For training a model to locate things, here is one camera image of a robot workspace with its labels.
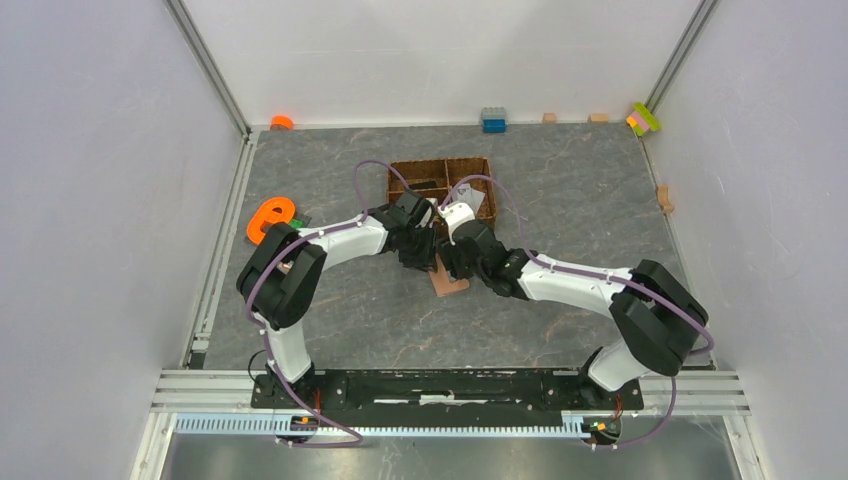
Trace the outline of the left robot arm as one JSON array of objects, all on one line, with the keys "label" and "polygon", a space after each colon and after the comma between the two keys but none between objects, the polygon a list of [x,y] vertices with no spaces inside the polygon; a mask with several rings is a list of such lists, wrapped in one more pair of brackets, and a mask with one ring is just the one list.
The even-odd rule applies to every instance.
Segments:
[{"label": "left robot arm", "polygon": [[432,201],[407,189],[396,201],[342,222],[304,229],[287,223],[270,227],[239,274],[236,288],[245,301],[246,318],[260,329],[275,392],[288,406],[302,407],[314,394],[314,362],[302,319],[322,274],[357,258],[392,252],[406,268],[432,270],[436,214]]}]

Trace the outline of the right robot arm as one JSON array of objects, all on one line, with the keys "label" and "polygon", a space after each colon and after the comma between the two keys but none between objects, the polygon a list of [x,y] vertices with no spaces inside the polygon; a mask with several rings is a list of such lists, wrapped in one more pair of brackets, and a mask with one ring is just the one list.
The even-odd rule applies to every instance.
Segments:
[{"label": "right robot arm", "polygon": [[591,408],[606,406],[646,374],[676,376],[696,341],[708,337],[707,311],[656,261],[631,269],[558,263],[506,248],[482,220],[449,226],[437,251],[452,276],[476,277],[498,296],[570,305],[615,323],[619,340],[593,353],[577,382],[580,400]]}]

